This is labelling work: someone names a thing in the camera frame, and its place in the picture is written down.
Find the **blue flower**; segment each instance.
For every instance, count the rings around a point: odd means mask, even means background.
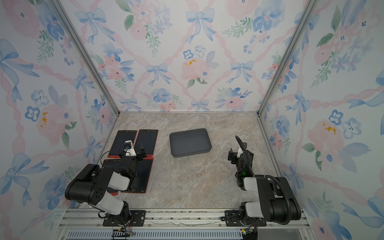
[[[33,122],[36,122],[40,115],[40,109],[38,107],[28,106],[26,108],[25,117],[31,119]]]
[[[329,121],[335,125],[340,125],[341,124],[341,118],[343,117],[342,112],[338,112],[337,110],[333,110],[332,114],[329,116]]]
[[[235,88],[232,90],[232,88],[228,88],[227,92],[225,93],[225,96],[227,97],[240,97],[240,88]]]
[[[170,94],[170,92],[165,88],[154,89],[152,92],[152,96],[153,96],[153,100],[157,103],[161,101],[166,103],[172,98],[172,95]]]
[[[308,215],[311,217],[319,218],[319,212],[315,204],[309,198],[307,198],[307,201],[310,208],[303,205],[303,208],[305,209],[306,213],[308,213]],[[344,237],[347,240],[352,240],[352,236],[349,231],[344,226],[340,225],[340,215],[337,212],[331,211],[330,209],[326,209],[326,211],[324,211],[323,213],[323,220],[324,223],[326,223],[331,229],[335,239],[342,240]],[[320,227],[320,231],[324,233],[324,226],[317,225],[315,227]]]
[[[285,5],[282,0],[265,1],[260,7],[256,8],[253,21],[255,31],[264,28],[265,31],[272,27],[277,27],[284,19]]]
[[[31,99],[35,101],[36,106],[41,106],[41,105],[47,105],[49,100],[48,97],[44,96],[43,90],[35,90],[31,94]]]
[[[184,59],[190,59],[190,58],[193,58],[194,56],[190,49],[188,49],[187,51],[184,51],[183,54],[184,54]]]
[[[344,54],[342,58],[339,57],[338,63],[333,64],[333,68],[337,68],[336,73],[339,73],[340,69],[345,70],[344,64],[347,64],[350,56],[347,57],[347,54]]]
[[[165,30],[164,25],[165,24],[161,20],[160,21],[156,20],[156,25],[154,26],[155,32],[164,34],[164,32],[163,32]]]
[[[371,46],[371,43],[373,41],[373,38],[371,38],[367,44],[365,45],[361,45],[361,56],[362,57],[365,57],[365,55],[367,55],[367,52],[371,51],[373,49],[373,47]]]
[[[120,62],[119,54],[122,54],[122,50],[120,48],[116,49],[112,43],[103,44],[104,52],[108,57],[111,57],[112,54],[115,56],[115,60]]]
[[[361,123],[354,118],[350,118],[348,122],[343,122],[341,127],[344,129],[343,136],[346,139],[351,139],[354,135],[361,134]]]
[[[64,29],[61,27],[59,20],[56,15],[53,13],[51,7],[47,2],[42,2],[39,4],[38,8],[39,20],[47,28],[49,34],[56,39],[62,38],[64,36]]]
[[[290,130],[290,124],[285,115],[281,115],[276,122],[276,128],[279,131],[279,135],[283,138],[287,138]]]
[[[89,137],[89,144],[87,146],[87,148],[85,149],[84,151],[84,154],[83,156],[84,157],[87,157],[89,156],[89,154],[92,154],[93,155],[93,163],[95,163],[95,150],[94,149],[98,149],[98,148],[101,148],[102,145],[100,145],[100,141],[98,141],[96,144],[95,144],[96,140],[93,136],[90,136]]]
[[[356,63],[359,63],[361,61],[361,58],[359,58],[359,52],[355,53],[352,57],[351,61],[347,61],[346,65],[348,65],[347,73],[349,71],[355,71],[356,70]]]
[[[197,55],[199,58],[203,58],[205,55],[205,48],[203,48],[202,45],[195,47],[195,55]]]
[[[59,205],[61,196],[65,193],[67,179],[65,175],[54,176],[44,186],[39,195],[39,208],[52,210]]]
[[[168,28],[168,29],[170,29],[170,27],[172,27],[172,23],[170,23],[169,21],[170,21],[170,17],[166,17],[165,15],[163,15],[163,20],[164,20],[164,25]]]

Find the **plastic tray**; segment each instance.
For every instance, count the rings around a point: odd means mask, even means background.
[[[205,128],[173,132],[169,135],[170,152],[174,157],[185,157],[209,152],[212,149]]]

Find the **smartphone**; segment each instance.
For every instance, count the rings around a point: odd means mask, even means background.
[[[115,172],[119,173],[120,161],[121,159],[105,159],[103,164],[105,167],[111,167]],[[129,183],[131,190],[121,192],[145,193],[147,191],[149,176],[151,175],[152,163],[153,160],[149,159],[139,161],[137,164],[137,176]]]
[[[143,144],[147,157],[153,157],[158,132],[153,129],[140,129],[135,142],[135,151],[140,152],[140,146]]]
[[[113,141],[108,157],[120,158],[119,154],[123,151],[125,141],[132,140],[132,142],[135,142],[136,134],[136,130],[119,130]]]

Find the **wire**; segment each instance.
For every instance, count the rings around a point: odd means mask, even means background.
[[[287,207],[287,218],[283,222],[276,222],[276,223],[281,224],[281,225],[287,225],[291,221],[291,218],[292,218],[291,203],[290,203],[288,194],[285,191],[285,188],[283,187],[283,185],[280,183],[280,181],[277,178],[275,178],[274,176],[271,176],[271,175],[265,175],[265,177],[274,180],[276,182],[276,184],[279,186],[281,192],[283,193],[285,205]]]
[[[104,166],[104,161],[102,162],[101,159],[103,158],[103,156],[108,153],[108,152],[111,152],[111,151],[120,151],[120,152],[125,152],[123,150],[120,150],[120,149],[117,149],[117,150],[109,150],[109,151],[106,151],[105,153],[103,153],[100,157],[100,162],[101,162],[101,165]]]
[[[237,142],[239,143],[241,150],[243,150],[243,152],[245,153],[245,156],[246,156],[247,162],[248,162],[249,171],[251,171],[251,173],[253,174],[252,169],[251,169],[251,161],[249,160],[249,156],[248,156],[248,150],[244,146],[243,142],[241,141],[241,139],[237,135],[235,136],[235,138],[236,138]]]
[[[236,215],[240,215],[240,212],[235,213],[235,214],[233,214],[233,215],[230,216],[230,217],[221,217],[220,220],[224,222],[224,221],[227,221],[228,219],[233,218],[233,217],[236,216]]]

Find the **pink flower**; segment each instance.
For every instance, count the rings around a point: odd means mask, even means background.
[[[166,110],[167,112],[169,112],[172,109],[176,109],[176,104],[168,101],[166,103],[161,103],[159,107],[161,110]]]
[[[107,124],[111,117],[111,110],[109,107],[102,107],[99,111],[99,119],[101,123]]]
[[[311,227],[316,240],[335,240],[331,228],[321,218],[317,217],[312,220]]]
[[[27,38],[38,38],[40,21],[32,4],[25,0],[3,0],[5,16],[15,31]]]
[[[314,56],[314,61],[317,65],[321,65],[328,60],[331,54],[332,54],[332,46],[325,44],[317,50]]]
[[[104,56],[105,60],[105,65],[111,66],[112,68],[119,68],[120,63],[115,60],[115,56],[108,57],[107,55]]]
[[[283,137],[280,136],[277,131],[274,132],[272,135],[275,138],[275,143],[277,145],[277,148],[280,150],[283,147]]]
[[[258,5],[258,0],[250,0],[243,2],[242,0],[228,0],[227,1],[227,12],[235,20],[239,21],[252,14]]]
[[[105,70],[105,64],[104,63],[98,63],[99,67],[98,69],[101,71],[101,70]]]
[[[132,37],[139,41],[144,40],[147,35],[147,29],[142,23],[132,24],[130,31],[131,31]]]
[[[49,139],[51,146],[59,143],[61,135],[65,132],[65,125],[71,125],[73,116],[67,107],[59,109],[56,104],[49,104],[41,112],[37,122],[40,135]]]
[[[277,69],[278,67],[279,67],[279,64],[274,63],[274,64],[272,64],[272,67],[268,68],[268,70],[274,70],[274,71],[276,71],[276,69]]]
[[[338,152],[344,146],[344,138],[340,130],[324,119],[318,121],[314,129],[308,130],[307,137],[313,143],[315,150],[321,152],[318,158],[318,161],[322,161],[321,167],[325,169],[331,167],[337,172],[336,166],[343,163],[338,157]]]
[[[152,11],[147,0],[141,0],[141,3],[135,1],[135,6],[131,7],[132,13],[135,15],[136,22],[151,23]]]
[[[243,106],[243,101],[237,97],[231,97],[225,101],[225,106],[228,109],[239,109]]]
[[[110,69],[108,73],[109,79],[116,79],[116,81],[121,81],[124,77],[124,72],[120,69]]]
[[[345,26],[339,26],[336,30],[335,36],[332,38],[330,45],[334,47],[336,52],[342,52],[345,46],[349,45],[355,34],[353,30],[358,24],[355,23],[353,27],[350,26],[350,23],[347,23]]]
[[[205,61],[200,58],[191,58],[183,62],[182,65],[183,74],[181,78],[184,80],[195,79],[198,77],[203,77],[203,73],[209,73],[208,69],[205,67]]]

